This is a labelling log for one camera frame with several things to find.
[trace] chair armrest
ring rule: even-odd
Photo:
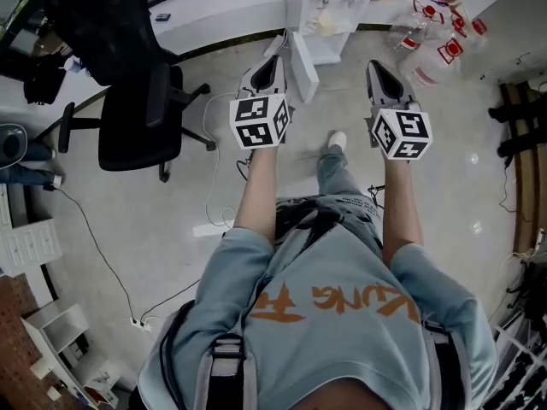
[[[166,62],[158,63],[150,71],[145,118],[148,127],[159,126],[165,120],[170,89],[169,65]]]
[[[62,113],[61,127],[59,128],[59,140],[57,143],[57,148],[62,154],[66,154],[68,152],[68,144],[70,143],[70,131],[72,130],[70,124],[74,115],[75,106],[76,105],[74,104],[74,102],[69,103]]]

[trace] shoe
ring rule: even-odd
[[[332,145],[336,144],[337,146],[340,146],[340,149],[344,152],[347,142],[348,138],[345,136],[345,133],[337,131],[328,139],[328,147],[330,148]]]
[[[62,176],[60,174],[56,174],[54,177],[53,177],[53,186],[55,188],[61,188],[61,184],[62,184]]]

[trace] power strip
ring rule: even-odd
[[[150,326],[150,324],[145,324],[144,322],[140,322],[139,320],[132,318],[129,319],[129,322],[131,323],[131,325],[133,325],[135,328],[140,329],[141,331],[152,331],[152,327]]]

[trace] light blue t-shirt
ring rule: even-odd
[[[461,337],[471,408],[477,408],[497,367],[477,298],[415,244],[400,248],[388,269],[380,259],[379,217],[368,198],[315,201],[342,214],[344,222],[304,250],[309,230],[302,228],[288,231],[276,249],[240,228],[222,239],[175,340],[174,367],[186,407],[194,406],[202,355],[239,325],[245,350],[256,359],[261,410],[289,409],[337,378],[363,381],[394,410],[426,409],[430,373],[421,319],[427,316]],[[175,408],[163,385],[157,345],[138,386],[149,409]]]

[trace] red brick pattern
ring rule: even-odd
[[[38,309],[25,275],[0,278],[0,395],[15,410],[75,410],[84,408],[68,391],[53,402],[47,391],[57,383],[50,373],[37,379],[30,366],[41,357],[21,323]]]

